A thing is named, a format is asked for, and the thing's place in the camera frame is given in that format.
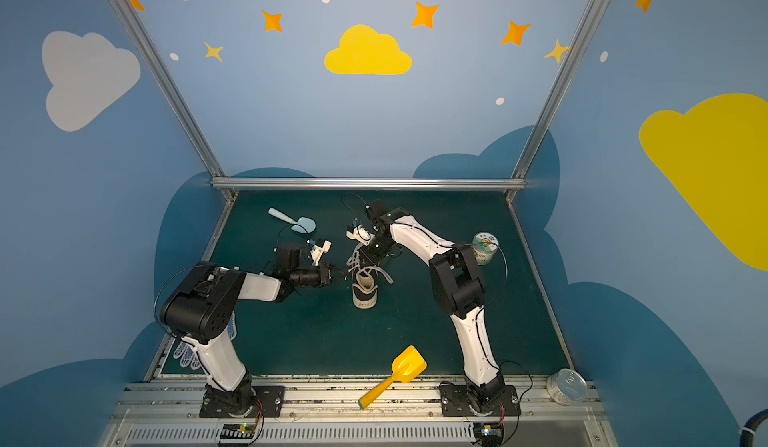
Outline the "white shoelace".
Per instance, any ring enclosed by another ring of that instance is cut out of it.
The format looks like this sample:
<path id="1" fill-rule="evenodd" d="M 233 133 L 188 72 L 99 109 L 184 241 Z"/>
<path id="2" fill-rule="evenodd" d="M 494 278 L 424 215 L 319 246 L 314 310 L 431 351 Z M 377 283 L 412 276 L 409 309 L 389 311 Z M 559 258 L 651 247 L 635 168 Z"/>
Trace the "white shoelace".
<path id="1" fill-rule="evenodd" d="M 375 290 L 379 277 L 383 277 L 389 284 L 394 283 L 393 278 L 367 254 L 362 243 L 359 243 L 354 248 L 351 256 L 346 261 L 346 265 L 350 275 L 353 277 L 353 285 L 363 292 L 368 293 Z"/>

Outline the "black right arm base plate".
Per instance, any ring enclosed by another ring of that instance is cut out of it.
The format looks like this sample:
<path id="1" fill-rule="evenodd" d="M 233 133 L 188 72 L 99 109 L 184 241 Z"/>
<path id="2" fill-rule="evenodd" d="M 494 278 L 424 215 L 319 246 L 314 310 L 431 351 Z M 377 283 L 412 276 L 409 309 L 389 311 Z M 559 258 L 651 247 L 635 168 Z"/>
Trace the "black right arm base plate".
<path id="1" fill-rule="evenodd" d="M 470 402 L 465 385 L 443 381 L 438 385 L 440 407 L 444 417 L 516 417 L 521 414 L 520 399 L 514 386 L 506 386 L 488 406 L 477 410 Z"/>

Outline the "black white canvas sneaker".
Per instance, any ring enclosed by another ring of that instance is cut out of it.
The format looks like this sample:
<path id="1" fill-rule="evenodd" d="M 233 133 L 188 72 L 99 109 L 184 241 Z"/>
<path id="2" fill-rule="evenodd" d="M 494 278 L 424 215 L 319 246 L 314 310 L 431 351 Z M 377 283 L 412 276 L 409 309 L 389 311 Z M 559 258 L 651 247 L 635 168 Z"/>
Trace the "black white canvas sneaker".
<path id="1" fill-rule="evenodd" d="M 359 263 L 349 263 L 353 277 L 352 293 L 355 307 L 366 310 L 373 308 L 378 299 L 378 267 L 362 267 Z"/>

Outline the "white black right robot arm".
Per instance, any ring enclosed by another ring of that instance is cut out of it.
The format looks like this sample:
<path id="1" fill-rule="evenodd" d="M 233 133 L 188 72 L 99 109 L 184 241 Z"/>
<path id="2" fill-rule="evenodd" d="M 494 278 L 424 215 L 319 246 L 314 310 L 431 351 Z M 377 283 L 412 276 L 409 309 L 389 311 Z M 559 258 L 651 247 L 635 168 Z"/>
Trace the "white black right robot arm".
<path id="1" fill-rule="evenodd" d="M 366 214 L 371 221 L 369 229 L 355 221 L 346 230 L 347 237 L 357 242 L 347 260 L 354 305 L 373 307 L 377 280 L 393 282 L 381 267 L 393 246 L 413 253 L 429 268 L 433 296 L 456 330 L 468 396 L 484 409 L 502 394 L 505 381 L 486 330 L 486 287 L 472 246 L 438 236 L 402 208 L 387 211 L 375 202 L 366 206 Z"/>

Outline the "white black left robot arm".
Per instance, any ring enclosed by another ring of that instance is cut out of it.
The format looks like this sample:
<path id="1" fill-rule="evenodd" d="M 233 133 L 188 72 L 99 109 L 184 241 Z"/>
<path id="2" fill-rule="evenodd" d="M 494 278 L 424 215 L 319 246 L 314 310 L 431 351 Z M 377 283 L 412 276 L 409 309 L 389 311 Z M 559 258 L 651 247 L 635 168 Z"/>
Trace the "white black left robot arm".
<path id="1" fill-rule="evenodd" d="M 282 302 L 299 287 L 322 288 L 348 277 L 346 269 L 323 259 L 330 241 L 308 246 L 307 253 L 298 244 L 277 246 L 267 273 L 199 262 L 183 269 L 175 290 L 153 307 L 155 321 L 197 357 L 212 393 L 227 399 L 250 394 L 250 374 L 228 333 L 239 301 Z"/>

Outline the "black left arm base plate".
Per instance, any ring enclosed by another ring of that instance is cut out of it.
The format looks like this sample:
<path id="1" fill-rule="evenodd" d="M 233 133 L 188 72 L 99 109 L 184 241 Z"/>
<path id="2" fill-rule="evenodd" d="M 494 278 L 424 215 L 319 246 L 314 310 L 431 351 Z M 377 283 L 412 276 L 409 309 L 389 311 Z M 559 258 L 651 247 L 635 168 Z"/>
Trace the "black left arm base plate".
<path id="1" fill-rule="evenodd" d="M 249 392 L 245 389 L 227 392 L 207 385 L 199 417 L 249 419 L 261 414 L 266 418 L 277 418 L 281 413 L 284 394 L 283 386 L 250 386 Z"/>

